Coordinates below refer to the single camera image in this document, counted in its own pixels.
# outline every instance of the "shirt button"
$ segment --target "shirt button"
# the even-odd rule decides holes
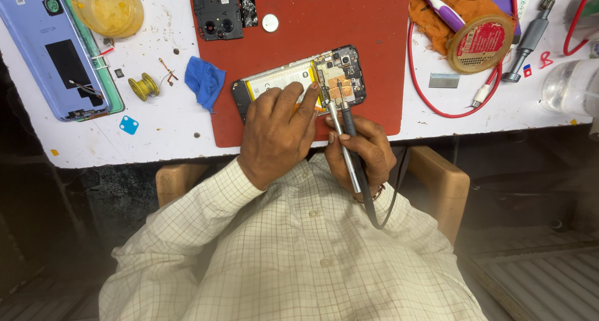
[[[327,268],[333,266],[333,262],[331,261],[331,259],[322,259],[320,261],[320,265],[322,266],[322,268]]]

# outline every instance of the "camera lens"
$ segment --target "camera lens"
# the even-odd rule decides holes
[[[204,24],[204,29],[207,34],[214,34],[214,32],[216,32],[216,25],[214,25],[213,21],[207,21],[206,24]]]
[[[228,19],[223,20],[221,26],[225,32],[233,31],[233,23]]]

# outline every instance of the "chair armrest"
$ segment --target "chair armrest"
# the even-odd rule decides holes
[[[185,195],[193,184],[208,169],[207,164],[175,164],[165,165],[156,172],[156,192],[158,205],[165,204]]]
[[[431,195],[431,216],[453,245],[466,207],[470,177],[429,147],[409,149],[408,171],[427,187]]]

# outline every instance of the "bracelet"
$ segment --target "bracelet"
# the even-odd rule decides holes
[[[383,190],[385,189],[385,186],[383,184],[378,186],[378,191],[374,194],[373,196],[373,202],[376,201],[380,195],[383,193]],[[353,198],[354,201],[360,203],[360,204],[364,204],[363,201],[360,201],[359,199],[357,199],[356,197]]]

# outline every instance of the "white checkered shirt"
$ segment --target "white checkered shirt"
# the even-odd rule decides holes
[[[215,238],[198,282],[197,255]],[[101,320],[485,320],[435,219],[398,195],[375,229],[323,154],[265,192],[234,160],[149,215],[113,257]]]

